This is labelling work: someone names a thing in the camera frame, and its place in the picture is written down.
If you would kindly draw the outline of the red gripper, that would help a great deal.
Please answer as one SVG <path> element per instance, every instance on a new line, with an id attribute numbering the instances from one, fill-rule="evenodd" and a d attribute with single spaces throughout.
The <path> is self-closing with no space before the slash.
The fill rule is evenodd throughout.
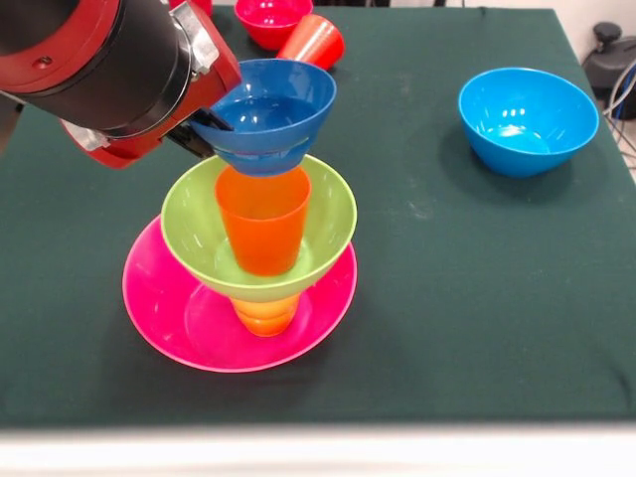
<path id="1" fill-rule="evenodd" d="M 213 156 L 192 120 L 234 130 L 209 110 L 240 82 L 239 64 L 211 18 L 190 1 L 145 13 L 147 5 L 121 2 L 102 62 L 79 84 L 84 115 L 63 123 L 85 153 L 115 169 L 166 138 L 200 159 Z"/>

